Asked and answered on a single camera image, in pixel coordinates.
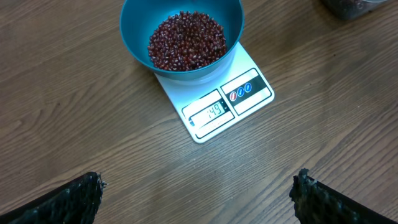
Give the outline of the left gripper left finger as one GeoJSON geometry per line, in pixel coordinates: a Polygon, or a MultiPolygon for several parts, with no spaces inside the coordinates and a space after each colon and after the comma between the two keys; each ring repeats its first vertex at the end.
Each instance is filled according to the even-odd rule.
{"type": "Polygon", "coordinates": [[[1,215],[1,223],[92,224],[101,205],[106,182],[87,172],[41,197],[1,215]]]}

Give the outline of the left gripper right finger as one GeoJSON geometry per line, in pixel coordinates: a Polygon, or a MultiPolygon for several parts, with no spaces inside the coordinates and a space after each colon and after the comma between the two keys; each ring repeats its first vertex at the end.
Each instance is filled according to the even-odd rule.
{"type": "Polygon", "coordinates": [[[308,169],[294,176],[289,197],[301,224],[397,224],[313,179],[308,169]]]}

